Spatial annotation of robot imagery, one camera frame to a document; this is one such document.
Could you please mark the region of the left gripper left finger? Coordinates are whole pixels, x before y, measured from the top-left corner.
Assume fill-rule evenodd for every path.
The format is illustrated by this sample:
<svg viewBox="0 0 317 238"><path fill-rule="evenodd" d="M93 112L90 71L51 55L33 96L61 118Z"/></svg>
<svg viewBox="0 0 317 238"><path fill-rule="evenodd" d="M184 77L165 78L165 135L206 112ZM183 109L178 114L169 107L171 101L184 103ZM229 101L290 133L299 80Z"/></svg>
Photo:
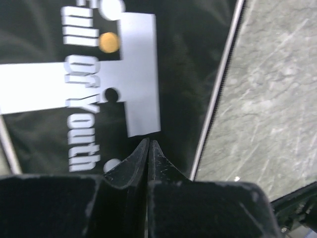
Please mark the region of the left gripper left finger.
<svg viewBox="0 0 317 238"><path fill-rule="evenodd" d="M143 237L149 143L104 175L2 176L1 237Z"/></svg>

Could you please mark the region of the black SPORT racket bag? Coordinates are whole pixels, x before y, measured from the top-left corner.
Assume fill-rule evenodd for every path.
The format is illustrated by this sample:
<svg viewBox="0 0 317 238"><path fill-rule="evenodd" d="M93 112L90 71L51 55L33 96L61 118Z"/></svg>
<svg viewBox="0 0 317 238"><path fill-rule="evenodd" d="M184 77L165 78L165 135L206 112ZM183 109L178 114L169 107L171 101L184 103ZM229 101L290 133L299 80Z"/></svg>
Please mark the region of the black SPORT racket bag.
<svg viewBox="0 0 317 238"><path fill-rule="evenodd" d="M244 4L1 1L9 172L103 174L149 138L192 178Z"/></svg>

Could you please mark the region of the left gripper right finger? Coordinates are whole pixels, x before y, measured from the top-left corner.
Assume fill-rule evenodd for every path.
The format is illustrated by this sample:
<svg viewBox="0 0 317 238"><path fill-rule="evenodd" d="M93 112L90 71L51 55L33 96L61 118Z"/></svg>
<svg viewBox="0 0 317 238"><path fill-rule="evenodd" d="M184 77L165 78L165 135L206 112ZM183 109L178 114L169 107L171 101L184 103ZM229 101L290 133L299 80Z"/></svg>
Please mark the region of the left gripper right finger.
<svg viewBox="0 0 317 238"><path fill-rule="evenodd" d="M149 146L148 234L151 238L279 238L272 206L254 183L187 179Z"/></svg>

